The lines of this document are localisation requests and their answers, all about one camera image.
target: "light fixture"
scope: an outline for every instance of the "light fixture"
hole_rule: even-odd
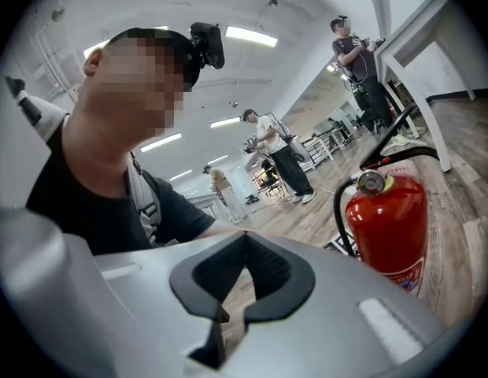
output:
[[[211,128],[218,128],[219,126],[224,126],[225,124],[239,122],[240,120],[241,120],[240,117],[232,117],[231,119],[219,120],[217,122],[212,122]]]
[[[153,29],[168,29],[168,26],[167,25],[162,25],[161,27],[153,27]],[[104,42],[100,42],[98,43],[97,45],[94,45],[92,47],[89,47],[88,49],[85,49],[83,51],[83,56],[85,57],[85,60],[87,59],[87,57],[90,56],[90,54],[92,53],[93,50],[97,49],[98,47],[104,47],[105,45],[108,44],[108,42],[110,41],[111,39],[107,39],[106,41]]]
[[[166,143],[170,143],[171,141],[181,139],[181,133],[176,133],[175,135],[170,135],[169,137],[166,137],[165,139],[160,139],[157,140],[154,143],[148,144],[147,146],[141,147],[140,150],[145,153],[155,147],[161,146]]]
[[[219,157],[216,160],[209,161],[208,164],[213,164],[216,161],[223,160],[224,158],[228,157],[228,155],[224,155],[223,157]]]
[[[262,43],[271,47],[274,47],[277,43],[277,38],[272,38],[271,36],[261,34],[260,32],[237,27],[227,27],[225,36],[229,38],[245,39],[251,42]]]
[[[172,178],[169,178],[169,180],[177,180],[181,176],[188,175],[190,172],[191,172],[191,169],[188,170],[188,171],[185,171],[185,172],[181,172],[179,175],[176,175],[176,176],[173,176]]]

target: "fire extinguisher gauge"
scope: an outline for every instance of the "fire extinguisher gauge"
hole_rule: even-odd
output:
[[[367,169],[360,174],[357,186],[365,195],[379,195],[386,189],[386,176],[374,169]]]

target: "fire extinguisher label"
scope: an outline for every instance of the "fire extinguisher label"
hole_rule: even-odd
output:
[[[383,273],[385,277],[403,287],[408,293],[417,296],[419,293],[420,281],[423,276],[424,257],[419,259],[409,268],[395,273]]]

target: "gray plastic surface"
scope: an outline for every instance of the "gray plastic surface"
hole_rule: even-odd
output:
[[[444,330],[421,301],[357,260],[260,235],[305,259],[316,286],[285,320],[250,324],[220,371],[187,357],[205,344],[211,321],[183,308],[169,275],[231,234],[92,258],[82,239],[62,235],[49,220],[0,210],[0,282],[35,341],[73,376],[397,377],[422,376],[421,358],[435,364],[427,346]],[[358,308],[368,298],[382,302],[427,351],[395,365]],[[452,341],[437,341],[438,357]]]

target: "white t-shirt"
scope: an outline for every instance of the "white t-shirt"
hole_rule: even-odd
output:
[[[259,117],[258,125],[257,125],[258,138],[259,139],[263,138],[267,134],[267,131],[270,127],[274,128],[276,131],[278,130],[278,125],[275,123],[275,121],[272,118],[266,115]],[[264,144],[270,153],[275,153],[287,146],[286,142],[283,139],[281,139],[279,133],[275,133],[273,137],[271,137],[268,140],[265,140]]]

